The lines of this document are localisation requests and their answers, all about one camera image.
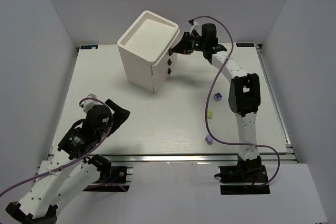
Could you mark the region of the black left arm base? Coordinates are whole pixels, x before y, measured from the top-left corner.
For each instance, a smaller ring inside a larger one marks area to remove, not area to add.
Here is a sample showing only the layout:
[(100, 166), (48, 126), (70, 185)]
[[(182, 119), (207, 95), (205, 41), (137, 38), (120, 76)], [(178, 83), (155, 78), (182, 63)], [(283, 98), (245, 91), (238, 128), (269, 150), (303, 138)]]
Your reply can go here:
[(133, 167), (111, 166), (107, 172), (103, 172), (99, 179), (87, 186), (83, 191), (126, 193), (131, 185)]

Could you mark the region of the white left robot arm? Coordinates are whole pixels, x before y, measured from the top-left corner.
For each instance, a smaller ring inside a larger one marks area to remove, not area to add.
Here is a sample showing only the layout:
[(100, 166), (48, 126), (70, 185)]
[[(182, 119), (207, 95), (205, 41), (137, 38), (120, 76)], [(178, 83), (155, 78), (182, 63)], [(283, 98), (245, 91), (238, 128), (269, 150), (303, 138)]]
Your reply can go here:
[(46, 172), (19, 201), (10, 202), (5, 211), (19, 223), (56, 223), (63, 209), (82, 191), (123, 186), (127, 167), (113, 167), (105, 157), (89, 155), (113, 134), (130, 116), (130, 111), (108, 99), (94, 95), (79, 106), (86, 117), (76, 121), (58, 144)]

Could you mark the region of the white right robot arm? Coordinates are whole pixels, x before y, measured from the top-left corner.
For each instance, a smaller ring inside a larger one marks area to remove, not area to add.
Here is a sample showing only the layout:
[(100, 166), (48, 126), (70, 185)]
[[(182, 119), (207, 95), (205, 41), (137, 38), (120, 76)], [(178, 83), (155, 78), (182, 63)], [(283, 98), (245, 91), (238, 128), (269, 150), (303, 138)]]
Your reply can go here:
[(199, 51), (203, 57), (229, 82), (228, 105), (234, 113), (239, 142), (238, 158), (255, 161), (260, 158), (256, 140), (256, 116), (261, 104), (260, 81), (256, 73), (243, 70), (232, 58), (230, 51), (218, 43), (215, 24), (201, 26), (199, 34), (194, 28), (183, 33), (182, 39), (172, 48), (172, 52), (190, 55)]

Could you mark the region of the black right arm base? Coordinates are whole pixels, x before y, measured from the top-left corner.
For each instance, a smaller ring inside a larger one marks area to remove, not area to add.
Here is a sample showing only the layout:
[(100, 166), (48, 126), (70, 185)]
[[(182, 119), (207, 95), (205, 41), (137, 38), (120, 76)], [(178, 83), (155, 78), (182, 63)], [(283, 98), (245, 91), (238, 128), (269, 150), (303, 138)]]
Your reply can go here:
[(252, 160), (239, 158), (236, 165), (220, 166), (214, 175), (220, 182), (222, 195), (269, 195), (268, 175), (261, 157)]

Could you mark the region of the green yellow lego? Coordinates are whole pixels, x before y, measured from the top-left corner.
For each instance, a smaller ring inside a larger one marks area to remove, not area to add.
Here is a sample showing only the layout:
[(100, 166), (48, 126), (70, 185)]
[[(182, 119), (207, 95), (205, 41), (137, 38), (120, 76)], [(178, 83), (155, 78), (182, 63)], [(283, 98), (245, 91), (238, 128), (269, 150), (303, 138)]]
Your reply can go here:
[(205, 114), (205, 117), (209, 120), (211, 120), (213, 118), (213, 112), (212, 111), (207, 111)]

